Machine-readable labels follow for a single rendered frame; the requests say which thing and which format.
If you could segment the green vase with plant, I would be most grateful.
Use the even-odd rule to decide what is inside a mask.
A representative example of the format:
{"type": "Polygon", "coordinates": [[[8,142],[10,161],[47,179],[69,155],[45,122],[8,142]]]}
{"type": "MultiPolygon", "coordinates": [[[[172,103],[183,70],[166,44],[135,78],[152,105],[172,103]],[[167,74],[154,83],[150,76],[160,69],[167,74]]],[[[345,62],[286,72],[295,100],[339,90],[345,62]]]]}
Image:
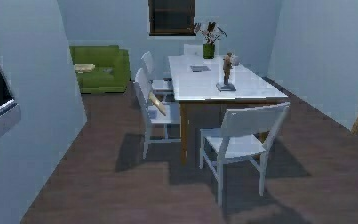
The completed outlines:
{"type": "Polygon", "coordinates": [[[215,56],[216,42],[222,37],[227,36],[227,33],[220,28],[216,22],[208,22],[206,25],[203,25],[202,23],[195,23],[193,25],[193,32],[195,34],[200,33],[204,37],[204,59],[213,59],[215,56]]]}

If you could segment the dark framed window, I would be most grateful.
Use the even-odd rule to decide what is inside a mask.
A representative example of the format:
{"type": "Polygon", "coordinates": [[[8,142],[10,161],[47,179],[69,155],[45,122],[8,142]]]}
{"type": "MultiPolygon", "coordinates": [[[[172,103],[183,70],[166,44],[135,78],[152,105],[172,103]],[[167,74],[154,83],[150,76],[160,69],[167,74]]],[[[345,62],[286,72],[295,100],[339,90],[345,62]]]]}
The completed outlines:
{"type": "Polygon", "coordinates": [[[194,36],[195,0],[148,0],[150,36],[194,36]]]}

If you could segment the brown figure statue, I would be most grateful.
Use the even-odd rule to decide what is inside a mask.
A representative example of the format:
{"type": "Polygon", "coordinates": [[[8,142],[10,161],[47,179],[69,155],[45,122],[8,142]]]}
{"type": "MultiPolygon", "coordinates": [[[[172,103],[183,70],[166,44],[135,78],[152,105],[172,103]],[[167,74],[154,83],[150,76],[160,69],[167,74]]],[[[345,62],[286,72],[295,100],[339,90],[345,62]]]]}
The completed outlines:
{"type": "Polygon", "coordinates": [[[228,52],[227,55],[223,58],[223,82],[217,83],[216,87],[219,91],[235,91],[235,86],[229,82],[230,73],[232,69],[232,62],[231,62],[232,53],[228,52]]]}

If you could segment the tan flat book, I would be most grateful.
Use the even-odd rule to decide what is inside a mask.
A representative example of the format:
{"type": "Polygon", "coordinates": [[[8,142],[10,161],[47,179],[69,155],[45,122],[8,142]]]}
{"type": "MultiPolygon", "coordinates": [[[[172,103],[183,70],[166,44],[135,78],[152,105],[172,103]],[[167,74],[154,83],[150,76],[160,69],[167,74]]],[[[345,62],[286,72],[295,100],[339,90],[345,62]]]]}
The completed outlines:
{"type": "Polygon", "coordinates": [[[95,69],[94,64],[75,64],[74,70],[78,73],[91,72],[95,69]]]}

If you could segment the white top dining table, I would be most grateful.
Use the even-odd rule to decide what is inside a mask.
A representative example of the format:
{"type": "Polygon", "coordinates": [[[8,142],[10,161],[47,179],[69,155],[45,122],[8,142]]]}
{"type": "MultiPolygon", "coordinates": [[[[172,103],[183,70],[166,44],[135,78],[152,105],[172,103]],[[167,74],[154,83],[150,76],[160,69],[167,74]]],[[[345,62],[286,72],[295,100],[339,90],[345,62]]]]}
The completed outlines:
{"type": "Polygon", "coordinates": [[[234,92],[220,92],[216,84],[223,81],[223,57],[203,59],[200,56],[169,56],[169,66],[174,90],[174,99],[179,103],[181,162],[187,162],[188,118],[187,106],[190,104],[242,104],[272,105],[285,101],[288,96],[266,82],[243,65],[235,66],[230,80],[234,92]],[[191,65],[205,65],[211,71],[192,72],[191,65]]]}

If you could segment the white dining chair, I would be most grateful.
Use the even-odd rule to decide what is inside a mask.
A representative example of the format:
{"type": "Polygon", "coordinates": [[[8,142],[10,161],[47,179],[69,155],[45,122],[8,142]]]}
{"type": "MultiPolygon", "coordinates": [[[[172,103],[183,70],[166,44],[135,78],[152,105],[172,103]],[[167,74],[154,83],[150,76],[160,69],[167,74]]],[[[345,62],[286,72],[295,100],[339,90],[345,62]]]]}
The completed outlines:
{"type": "Polygon", "coordinates": [[[169,125],[180,124],[179,104],[161,101],[166,109],[166,115],[163,116],[148,98],[149,93],[153,90],[143,68],[139,68],[135,75],[134,89],[145,122],[143,158],[147,157],[149,145],[152,143],[179,143],[181,138],[170,138],[168,134],[169,125]],[[151,138],[153,127],[156,125],[162,125],[164,128],[164,136],[161,139],[151,138]]]}
{"type": "Polygon", "coordinates": [[[203,46],[194,44],[185,44],[183,49],[184,55],[203,56],[203,46]]]}
{"type": "Polygon", "coordinates": [[[227,109],[220,128],[200,130],[199,168],[207,164],[215,177],[217,202],[223,203],[224,166],[249,161],[259,172],[264,194],[269,152],[290,109],[290,103],[227,109]]]}
{"type": "MultiPolygon", "coordinates": [[[[150,51],[144,53],[141,57],[141,60],[144,62],[147,69],[147,74],[149,76],[153,75],[155,72],[155,64],[153,56],[150,51]]],[[[170,93],[173,91],[172,82],[170,78],[163,79],[150,79],[152,84],[152,89],[156,92],[170,93]]]]}

